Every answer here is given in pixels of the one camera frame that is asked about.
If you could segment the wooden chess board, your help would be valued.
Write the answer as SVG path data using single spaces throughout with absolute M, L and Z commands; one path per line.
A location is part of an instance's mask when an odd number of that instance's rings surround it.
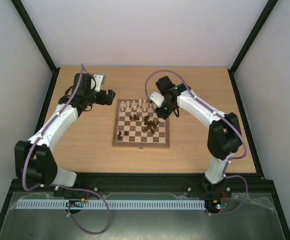
M 115 112 L 115 121 L 112 137 L 112 145 L 114 147 L 135 147 L 135 148 L 164 148 L 170 147 L 170 124 L 169 120 L 159 118 L 155 109 L 157 108 L 154 104 L 153 112 L 120 112 L 118 109 L 118 100 Z M 129 116 L 136 114 L 139 116 L 139 120 L 130 120 Z M 152 121 L 159 121 L 154 134 L 150 131 L 142 132 L 145 127 L 143 117 L 149 115 L 149 119 Z M 122 137 L 117 140 L 119 131 L 122 132 Z

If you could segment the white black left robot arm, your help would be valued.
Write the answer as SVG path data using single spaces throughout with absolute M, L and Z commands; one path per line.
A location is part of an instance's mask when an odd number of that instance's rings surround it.
M 115 92 L 102 90 L 105 75 L 86 70 L 74 76 L 73 85 L 59 99 L 49 120 L 27 141 L 18 141 L 14 147 L 16 176 L 25 191 L 44 186 L 73 187 L 77 173 L 59 167 L 53 151 L 68 127 L 94 104 L 113 103 Z

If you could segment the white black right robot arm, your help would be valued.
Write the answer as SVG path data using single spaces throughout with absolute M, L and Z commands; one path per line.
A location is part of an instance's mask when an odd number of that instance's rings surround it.
M 221 189 L 219 182 L 225 178 L 231 158 L 244 144 L 237 115 L 218 111 L 189 86 L 176 85 L 168 76 L 160 78 L 155 85 L 159 93 L 153 92 L 149 99 L 156 104 L 159 118 L 166 120 L 172 113 L 179 116 L 179 109 L 183 109 L 208 129 L 207 148 L 212 158 L 205 172 L 207 181 L 203 183 L 203 191 L 214 196 Z

